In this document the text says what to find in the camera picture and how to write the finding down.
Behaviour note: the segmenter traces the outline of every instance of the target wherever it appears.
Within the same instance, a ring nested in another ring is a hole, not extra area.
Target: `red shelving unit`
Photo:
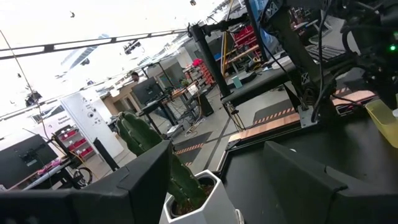
[[[59,139],[71,152],[79,155],[83,160],[86,161],[88,158],[95,155],[93,148],[77,127],[67,126],[60,132],[61,133],[58,135]]]
[[[245,28],[241,29],[240,32],[234,34],[236,48],[240,49],[242,47],[247,47],[248,49],[256,46],[257,40],[256,36],[254,35],[254,30],[252,26],[246,26]],[[261,51],[259,49],[255,50],[254,53],[260,57]]]
[[[205,83],[206,85],[212,85],[214,84],[214,79],[213,76],[211,75],[210,71],[207,69],[207,66],[205,65],[204,62],[201,62],[199,64],[200,70],[203,74],[203,78],[206,80]]]

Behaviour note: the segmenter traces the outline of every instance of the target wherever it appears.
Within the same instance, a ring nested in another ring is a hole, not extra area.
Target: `black mat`
[[[337,82],[337,96],[345,96],[352,93],[352,91],[345,87],[344,84]],[[267,108],[261,109],[256,112],[253,119],[253,124],[264,124],[270,121],[283,118],[285,116],[294,114],[293,105],[290,100],[284,100]]]
[[[179,156],[185,165],[192,164],[210,135],[211,131],[175,144],[176,155]]]
[[[377,189],[398,191],[398,151],[384,139],[371,118],[319,131],[307,129],[273,140]],[[287,223],[267,178],[263,148],[261,141],[228,155],[231,160],[224,168],[222,181],[246,223]]]

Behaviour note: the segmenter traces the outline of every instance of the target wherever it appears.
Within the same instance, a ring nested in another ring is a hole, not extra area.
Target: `cactus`
[[[122,112],[116,121],[120,137],[136,156],[160,143],[163,139],[143,120],[129,112]],[[183,207],[200,208],[206,200],[205,191],[191,170],[173,153],[168,186],[169,194]]]

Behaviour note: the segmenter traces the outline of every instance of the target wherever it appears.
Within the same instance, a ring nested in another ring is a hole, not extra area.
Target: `black table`
[[[398,192],[398,149],[384,139],[366,113],[326,127],[299,126],[290,124],[226,151],[221,161],[221,180],[246,223],[286,223],[267,178],[262,156],[265,141],[295,149],[379,189]]]
[[[149,113],[155,111],[157,108],[160,108],[163,113],[165,114],[166,118],[170,121],[170,123],[172,124],[172,126],[175,126],[176,123],[174,122],[173,119],[173,115],[170,115],[171,110],[167,105],[163,105],[163,100],[164,99],[159,99],[159,100],[155,100],[151,103],[149,103],[146,107],[144,107],[143,109],[141,109],[142,111],[138,114],[138,116],[144,116],[146,115],[149,122],[153,125],[154,129],[156,130],[156,132],[158,134],[162,134],[159,129],[157,128],[154,120],[149,116]]]

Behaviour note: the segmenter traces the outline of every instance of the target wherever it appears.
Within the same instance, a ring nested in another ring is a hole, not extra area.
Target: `copper strip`
[[[345,98],[349,99],[349,100],[359,101],[359,100],[363,100],[366,98],[370,98],[372,96],[374,96],[374,94],[371,91],[356,91],[354,93],[350,93],[349,95],[346,95]],[[347,103],[347,101],[339,100],[339,99],[333,100],[334,105],[338,105],[338,104],[342,104],[342,103]],[[234,141],[237,139],[245,139],[245,138],[248,138],[251,136],[255,136],[255,135],[263,133],[265,131],[269,131],[271,129],[278,128],[278,127],[284,126],[286,124],[296,122],[298,120],[300,120],[299,114],[294,113],[294,114],[288,115],[284,118],[279,118],[275,121],[271,121],[266,124],[262,124],[260,126],[245,130],[241,133],[234,134],[229,138],[229,141]]]

